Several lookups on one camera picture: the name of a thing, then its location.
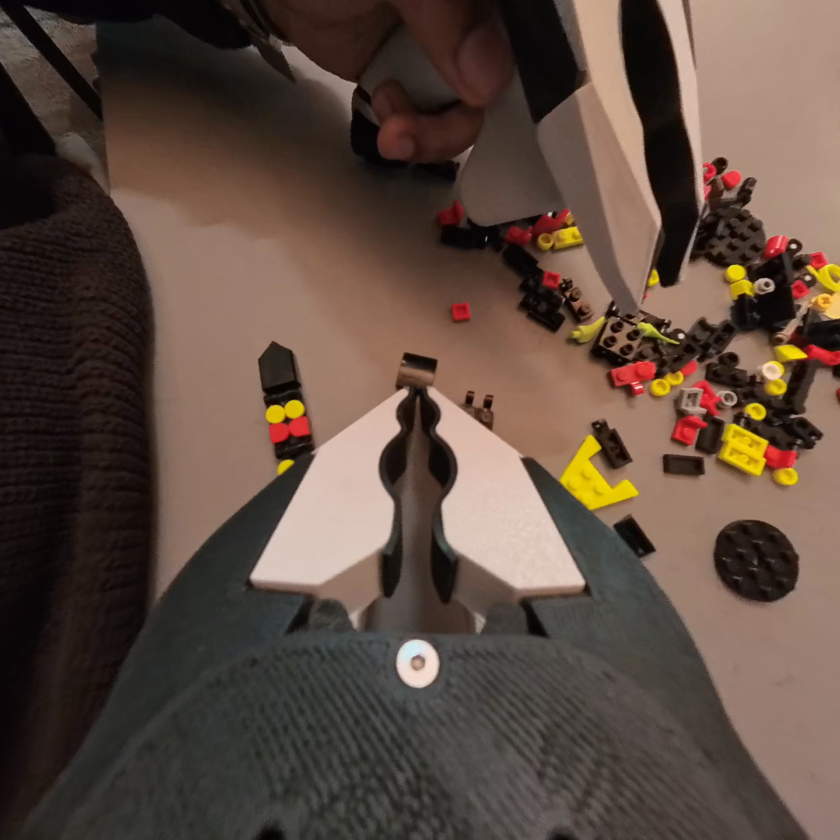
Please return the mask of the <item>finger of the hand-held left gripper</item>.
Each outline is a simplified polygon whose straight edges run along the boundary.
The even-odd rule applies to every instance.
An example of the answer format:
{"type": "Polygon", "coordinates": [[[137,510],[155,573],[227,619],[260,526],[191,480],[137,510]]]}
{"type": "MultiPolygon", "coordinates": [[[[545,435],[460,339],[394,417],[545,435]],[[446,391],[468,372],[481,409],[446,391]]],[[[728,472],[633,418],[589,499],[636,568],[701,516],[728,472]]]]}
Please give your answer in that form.
{"type": "Polygon", "coordinates": [[[638,308],[653,267],[662,217],[649,184],[644,139],[627,80],[621,3],[572,2],[567,24],[587,73],[585,171],[565,181],[464,181],[459,200],[478,224],[569,208],[595,270],[615,304],[638,308]]]}
{"type": "Polygon", "coordinates": [[[665,287],[686,267],[705,198],[701,173],[697,54],[690,2],[657,2],[656,186],[663,240],[657,270],[665,287]]]}

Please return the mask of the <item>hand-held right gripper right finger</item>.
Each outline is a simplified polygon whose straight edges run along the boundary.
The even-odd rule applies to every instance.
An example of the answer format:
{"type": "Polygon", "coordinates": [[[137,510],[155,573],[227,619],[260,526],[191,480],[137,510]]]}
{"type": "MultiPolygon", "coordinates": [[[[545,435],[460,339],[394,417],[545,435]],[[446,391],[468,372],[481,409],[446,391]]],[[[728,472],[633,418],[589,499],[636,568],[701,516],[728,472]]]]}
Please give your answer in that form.
{"type": "Polygon", "coordinates": [[[420,391],[420,413],[441,490],[431,545],[440,600],[485,618],[496,604],[583,593],[526,459],[433,387],[420,391]]]}

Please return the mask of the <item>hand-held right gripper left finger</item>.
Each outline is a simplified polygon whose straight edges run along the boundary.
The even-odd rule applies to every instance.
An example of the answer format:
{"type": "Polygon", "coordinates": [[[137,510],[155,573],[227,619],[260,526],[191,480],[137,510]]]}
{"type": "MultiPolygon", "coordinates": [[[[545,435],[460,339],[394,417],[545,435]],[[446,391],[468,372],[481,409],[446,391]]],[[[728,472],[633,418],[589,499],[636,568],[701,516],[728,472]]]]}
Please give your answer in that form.
{"type": "Polygon", "coordinates": [[[358,626],[399,581],[406,469],[417,390],[403,388],[320,446],[305,465],[249,581],[340,602],[358,626]]]}

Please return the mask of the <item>pile of lego pieces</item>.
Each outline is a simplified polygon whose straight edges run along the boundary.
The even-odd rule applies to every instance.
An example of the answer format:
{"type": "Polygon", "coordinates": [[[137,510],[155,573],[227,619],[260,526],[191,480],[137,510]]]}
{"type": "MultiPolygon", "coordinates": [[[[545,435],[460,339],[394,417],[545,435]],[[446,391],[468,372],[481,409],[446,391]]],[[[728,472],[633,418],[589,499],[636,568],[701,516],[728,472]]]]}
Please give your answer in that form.
{"type": "Polygon", "coordinates": [[[802,242],[768,236],[749,207],[756,180],[725,157],[703,164],[706,203],[689,260],[721,269],[726,318],[699,317],[688,329],[612,301],[600,318],[572,278],[539,256],[584,239],[568,209],[494,225],[467,218],[454,200],[436,213],[439,240],[457,249],[492,248],[519,279],[518,308],[607,365],[605,379],[627,396],[675,399],[670,441],[747,476],[770,474],[794,487],[801,453],[824,437],[806,415],[817,373],[838,379],[838,265],[802,242]]]}

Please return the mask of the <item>small black lego piece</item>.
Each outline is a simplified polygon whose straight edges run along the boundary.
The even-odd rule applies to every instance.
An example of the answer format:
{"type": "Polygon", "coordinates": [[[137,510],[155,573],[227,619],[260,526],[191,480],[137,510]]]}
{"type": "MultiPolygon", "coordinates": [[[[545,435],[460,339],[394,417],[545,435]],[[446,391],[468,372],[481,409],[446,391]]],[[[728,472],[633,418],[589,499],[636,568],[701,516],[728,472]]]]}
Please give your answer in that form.
{"type": "Polygon", "coordinates": [[[434,385],[437,367],[436,358],[405,352],[398,366],[395,389],[427,389],[434,385]]]}

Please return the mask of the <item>yellow wedge lego plate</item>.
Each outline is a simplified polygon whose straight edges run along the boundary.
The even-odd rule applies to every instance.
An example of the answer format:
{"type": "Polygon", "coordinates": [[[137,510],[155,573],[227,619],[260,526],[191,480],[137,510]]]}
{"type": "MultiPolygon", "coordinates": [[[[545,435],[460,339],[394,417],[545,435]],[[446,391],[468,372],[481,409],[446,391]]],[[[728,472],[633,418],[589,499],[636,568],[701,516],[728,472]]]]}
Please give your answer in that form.
{"type": "Polygon", "coordinates": [[[604,478],[592,463],[592,458],[601,451],[595,437],[587,435],[559,478],[561,486],[589,511],[629,501],[639,495],[628,479],[612,486],[604,478]]]}

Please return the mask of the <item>black two-stud lego plate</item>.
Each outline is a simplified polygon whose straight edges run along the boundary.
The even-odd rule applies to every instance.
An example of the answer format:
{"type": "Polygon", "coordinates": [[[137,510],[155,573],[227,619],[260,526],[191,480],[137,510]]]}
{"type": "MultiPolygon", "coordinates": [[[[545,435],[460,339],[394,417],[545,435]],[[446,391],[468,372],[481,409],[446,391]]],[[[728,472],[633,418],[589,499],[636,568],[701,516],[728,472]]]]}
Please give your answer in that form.
{"type": "Polygon", "coordinates": [[[601,418],[593,421],[591,429],[596,443],[601,448],[606,463],[612,469],[622,469],[633,463],[633,457],[630,455],[620,434],[613,427],[610,427],[605,419],[601,418]]]}

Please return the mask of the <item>long black studded lego assembly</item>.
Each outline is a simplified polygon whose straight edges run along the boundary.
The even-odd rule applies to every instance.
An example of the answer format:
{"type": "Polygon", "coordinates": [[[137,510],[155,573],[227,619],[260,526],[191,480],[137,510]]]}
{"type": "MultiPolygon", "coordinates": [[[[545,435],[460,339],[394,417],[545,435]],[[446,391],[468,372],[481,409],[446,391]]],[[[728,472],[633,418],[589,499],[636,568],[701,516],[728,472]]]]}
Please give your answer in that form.
{"type": "Polygon", "coordinates": [[[272,341],[260,355],[258,365],[269,441],[281,476],[297,459],[315,449],[308,403],[292,350],[272,341]]]}

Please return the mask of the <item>black round lego plate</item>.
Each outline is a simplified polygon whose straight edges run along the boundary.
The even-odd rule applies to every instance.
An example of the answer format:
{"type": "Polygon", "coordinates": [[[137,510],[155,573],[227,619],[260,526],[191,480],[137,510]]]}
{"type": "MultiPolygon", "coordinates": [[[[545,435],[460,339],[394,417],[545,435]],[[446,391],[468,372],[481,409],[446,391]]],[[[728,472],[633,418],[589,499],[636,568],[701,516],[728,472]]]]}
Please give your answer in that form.
{"type": "Polygon", "coordinates": [[[719,531],[712,557],[719,581],[747,601],[777,602],[793,592],[799,579],[798,552],[766,521],[729,523],[719,531]]]}

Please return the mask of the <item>person's left hand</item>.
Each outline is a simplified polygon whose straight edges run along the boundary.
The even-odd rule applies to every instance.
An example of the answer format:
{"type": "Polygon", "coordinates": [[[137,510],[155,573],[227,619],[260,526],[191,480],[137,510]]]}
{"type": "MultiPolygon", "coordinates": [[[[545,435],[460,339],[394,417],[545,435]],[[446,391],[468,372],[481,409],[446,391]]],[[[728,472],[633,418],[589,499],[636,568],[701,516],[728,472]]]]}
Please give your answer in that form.
{"type": "Polygon", "coordinates": [[[278,1],[267,13],[281,36],[320,68],[358,81],[392,32],[404,25],[456,95],[422,112],[399,80],[371,92],[377,147],[391,161],[452,159],[476,140],[484,111],[506,90],[515,63],[495,2],[278,1]]]}

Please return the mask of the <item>dark brown knit cloth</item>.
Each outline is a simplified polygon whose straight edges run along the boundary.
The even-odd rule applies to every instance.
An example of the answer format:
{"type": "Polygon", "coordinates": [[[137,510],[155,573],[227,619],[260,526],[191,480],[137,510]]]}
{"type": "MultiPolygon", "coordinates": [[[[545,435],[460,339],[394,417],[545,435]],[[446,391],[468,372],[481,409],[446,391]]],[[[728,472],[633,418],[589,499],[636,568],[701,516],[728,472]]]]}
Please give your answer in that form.
{"type": "Polygon", "coordinates": [[[49,213],[2,229],[2,838],[88,735],[151,576],[151,293],[111,197],[17,159],[49,213]]]}

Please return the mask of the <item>black metal furniture leg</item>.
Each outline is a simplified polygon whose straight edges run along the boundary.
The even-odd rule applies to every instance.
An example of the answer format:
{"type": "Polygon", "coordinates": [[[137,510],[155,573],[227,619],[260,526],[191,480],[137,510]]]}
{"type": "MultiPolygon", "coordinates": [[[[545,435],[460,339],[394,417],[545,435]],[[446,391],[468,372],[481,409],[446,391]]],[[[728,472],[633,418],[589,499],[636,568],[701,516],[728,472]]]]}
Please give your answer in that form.
{"type": "Polygon", "coordinates": [[[97,90],[81,75],[79,70],[49,37],[40,23],[27,10],[26,5],[19,1],[2,1],[1,8],[21,34],[26,37],[31,46],[42,55],[67,84],[68,88],[84,102],[94,117],[101,122],[103,120],[102,100],[97,90]]]}

